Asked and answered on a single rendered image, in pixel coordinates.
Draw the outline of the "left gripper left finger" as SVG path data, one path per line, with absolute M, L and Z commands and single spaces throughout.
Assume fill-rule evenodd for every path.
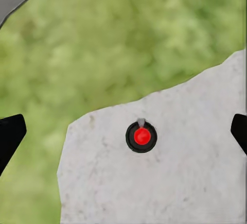
M 0 175 L 26 135 L 22 114 L 0 119 Z

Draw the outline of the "insectifuge atomizer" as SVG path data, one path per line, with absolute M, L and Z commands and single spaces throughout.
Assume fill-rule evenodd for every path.
M 146 153 L 156 145 L 157 132 L 151 123 L 146 122 L 145 118 L 137 118 L 137 121 L 127 129 L 126 141 L 133 151 Z

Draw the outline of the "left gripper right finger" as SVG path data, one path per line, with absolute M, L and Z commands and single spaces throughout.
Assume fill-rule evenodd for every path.
M 235 114 L 232 125 L 231 133 L 244 150 L 247 155 L 247 116 L 242 114 Z

